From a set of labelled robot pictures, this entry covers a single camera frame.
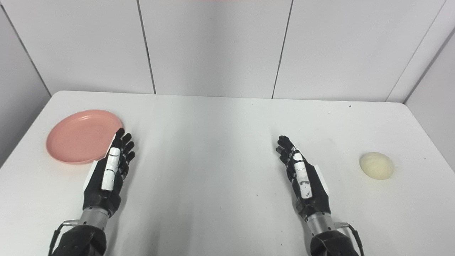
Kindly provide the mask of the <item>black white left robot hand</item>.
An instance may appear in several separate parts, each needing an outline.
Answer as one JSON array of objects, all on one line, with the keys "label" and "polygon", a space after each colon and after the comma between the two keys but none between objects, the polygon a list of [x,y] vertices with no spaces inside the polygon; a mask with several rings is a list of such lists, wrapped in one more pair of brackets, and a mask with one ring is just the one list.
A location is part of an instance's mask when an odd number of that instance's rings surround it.
[{"label": "black white left robot hand", "polygon": [[112,217],[121,205],[120,193],[135,158],[132,135],[119,128],[104,158],[92,165],[91,177],[84,189],[82,209],[101,208]]}]

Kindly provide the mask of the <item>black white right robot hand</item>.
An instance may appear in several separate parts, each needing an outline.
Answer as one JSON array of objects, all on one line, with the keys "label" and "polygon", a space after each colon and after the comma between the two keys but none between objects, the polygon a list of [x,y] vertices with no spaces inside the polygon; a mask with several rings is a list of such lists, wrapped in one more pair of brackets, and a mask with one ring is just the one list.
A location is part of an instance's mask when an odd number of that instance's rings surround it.
[{"label": "black white right robot hand", "polygon": [[279,136],[276,152],[286,167],[286,174],[296,196],[297,213],[304,219],[316,213],[331,214],[328,193],[301,151],[284,135]]}]

